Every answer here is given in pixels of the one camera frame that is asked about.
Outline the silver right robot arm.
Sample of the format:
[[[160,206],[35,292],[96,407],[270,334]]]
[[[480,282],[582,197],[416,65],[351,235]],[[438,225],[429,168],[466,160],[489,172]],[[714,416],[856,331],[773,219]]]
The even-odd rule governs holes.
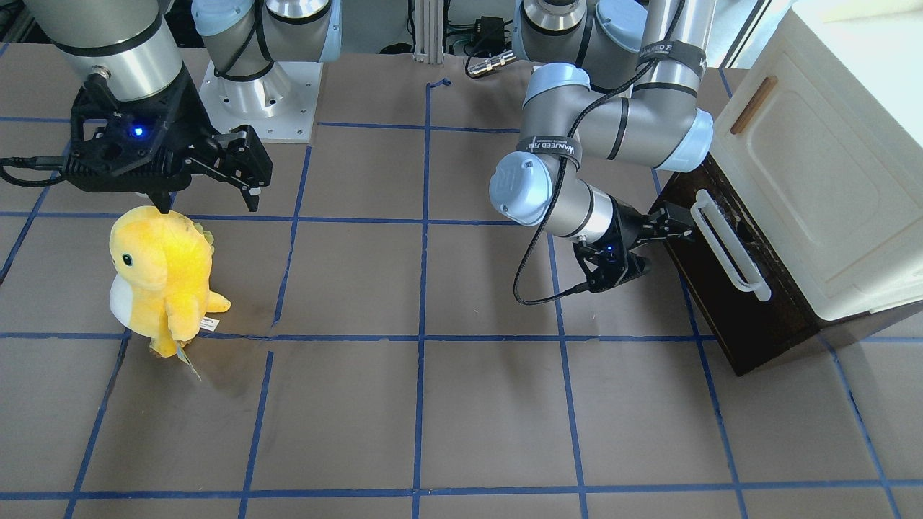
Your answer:
[[[212,65],[197,88],[156,1],[26,7],[83,83],[66,153],[9,164],[56,170],[85,192],[136,192],[161,213],[194,175],[232,186],[256,211],[273,178],[263,138],[294,139],[310,122],[309,85],[289,66],[342,50],[340,1],[194,1]]]

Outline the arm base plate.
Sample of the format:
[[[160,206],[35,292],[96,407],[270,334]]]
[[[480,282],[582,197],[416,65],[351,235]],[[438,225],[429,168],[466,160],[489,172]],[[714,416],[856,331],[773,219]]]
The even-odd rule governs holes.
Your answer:
[[[277,62],[262,78],[217,78],[213,63],[199,88],[211,124],[221,133],[250,125],[264,143],[309,143],[323,63]]]

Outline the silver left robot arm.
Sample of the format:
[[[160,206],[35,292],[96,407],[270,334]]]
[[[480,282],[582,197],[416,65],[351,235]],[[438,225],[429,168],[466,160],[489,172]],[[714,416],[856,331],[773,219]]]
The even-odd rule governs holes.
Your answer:
[[[520,1],[512,50],[539,63],[522,102],[517,146],[489,182],[498,213],[573,243],[599,293],[645,275],[636,247],[694,240],[689,210],[640,213],[579,177],[587,158],[688,173],[708,154],[712,116],[698,108],[712,1]]]

